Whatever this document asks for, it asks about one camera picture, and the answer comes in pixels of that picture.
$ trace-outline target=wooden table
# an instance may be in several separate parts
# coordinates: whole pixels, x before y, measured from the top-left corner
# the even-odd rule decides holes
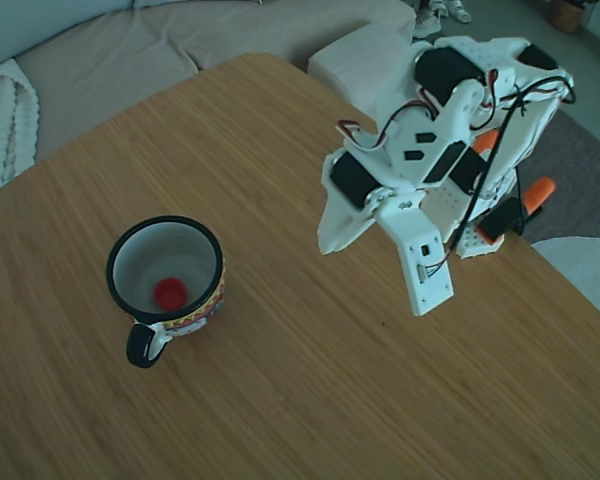
[[[600,314],[523,240],[453,260],[456,296],[423,318],[379,229],[320,255],[343,117],[248,55],[0,191],[0,480],[600,480]],[[165,213],[212,228],[229,288],[141,370],[104,266]]]

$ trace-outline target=floor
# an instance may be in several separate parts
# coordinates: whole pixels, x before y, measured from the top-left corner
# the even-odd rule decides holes
[[[545,19],[542,0],[465,0],[473,23],[443,19],[445,35],[470,35],[477,40],[523,36],[554,56],[573,76],[578,102],[564,112],[600,140],[600,40],[580,31],[564,34]]]

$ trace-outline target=robotic arm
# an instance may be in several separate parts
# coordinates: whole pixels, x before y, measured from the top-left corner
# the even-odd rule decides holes
[[[524,39],[414,44],[383,88],[379,133],[338,124],[343,147],[322,171],[321,252],[344,249],[378,222],[398,247],[414,315],[435,308],[453,295],[453,250],[496,251],[511,215],[532,213],[522,199],[501,200],[560,103],[574,100],[572,85]]]

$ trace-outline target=white knitted blanket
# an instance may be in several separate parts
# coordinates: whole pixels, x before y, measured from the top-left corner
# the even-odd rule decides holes
[[[38,96],[15,60],[0,65],[0,188],[34,164]]]

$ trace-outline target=shoe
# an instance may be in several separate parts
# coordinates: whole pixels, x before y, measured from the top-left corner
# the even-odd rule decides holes
[[[449,10],[444,4],[443,0],[431,0],[429,2],[429,10],[434,13],[440,14],[440,18],[446,18],[449,16]]]
[[[449,15],[460,23],[471,23],[471,14],[467,12],[462,4],[462,0],[445,0]]]
[[[421,10],[416,17],[416,26],[413,30],[413,36],[417,39],[427,38],[429,35],[438,33],[442,30],[440,25],[440,12],[433,10]]]

